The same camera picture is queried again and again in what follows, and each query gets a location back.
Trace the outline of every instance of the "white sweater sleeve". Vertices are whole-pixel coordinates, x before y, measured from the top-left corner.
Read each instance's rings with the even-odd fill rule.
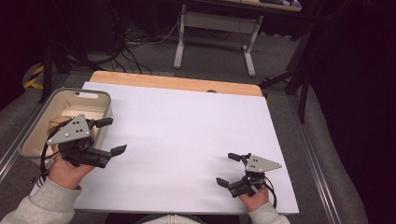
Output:
[[[270,203],[266,203],[248,214],[253,224],[290,224],[288,219],[285,216],[280,216]]]
[[[75,214],[73,205],[80,193],[81,189],[65,189],[47,178],[34,195],[25,197],[18,208],[0,223],[69,223]]]

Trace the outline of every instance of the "hand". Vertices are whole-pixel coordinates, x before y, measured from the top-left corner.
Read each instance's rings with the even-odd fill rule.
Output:
[[[262,187],[262,189],[259,189],[259,192],[251,197],[247,194],[243,194],[239,196],[239,199],[245,204],[249,212],[253,212],[270,201],[268,197],[268,188],[266,187]]]
[[[64,161],[59,154],[54,158],[54,163],[49,168],[49,179],[66,189],[76,189],[82,178],[93,170],[93,166],[80,165],[75,167],[68,161]]]

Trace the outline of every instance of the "table leg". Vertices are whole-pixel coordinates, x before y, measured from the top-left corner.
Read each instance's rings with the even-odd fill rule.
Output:
[[[262,16],[259,16],[256,20],[256,25],[254,26],[253,33],[250,36],[250,41],[248,46],[243,46],[242,49],[245,55],[245,62],[247,64],[247,72],[250,77],[255,77],[256,72],[254,71],[253,61],[251,61],[251,49],[253,48],[254,41],[256,40],[257,34],[259,33],[260,27],[262,26]]]
[[[178,44],[177,44],[177,50],[176,50],[176,56],[174,62],[174,68],[176,69],[180,69],[181,60],[183,58],[185,20],[186,20],[186,5],[183,5],[181,8],[180,33],[178,34]]]

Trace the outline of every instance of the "wooden edge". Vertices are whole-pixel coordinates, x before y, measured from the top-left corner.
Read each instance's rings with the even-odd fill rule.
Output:
[[[157,77],[130,73],[96,71],[92,74],[90,82],[184,91],[215,91],[218,93],[262,97],[262,90],[256,85],[181,77]]]

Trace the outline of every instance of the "storage bin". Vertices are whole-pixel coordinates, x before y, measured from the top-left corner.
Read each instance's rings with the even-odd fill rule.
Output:
[[[81,89],[59,89],[55,91],[44,104],[38,117],[22,138],[18,147],[20,155],[40,164],[40,156],[47,143],[49,121],[58,116],[84,114],[86,119],[111,118],[111,98],[105,91],[90,91]],[[96,129],[93,147],[101,149],[108,126]]]

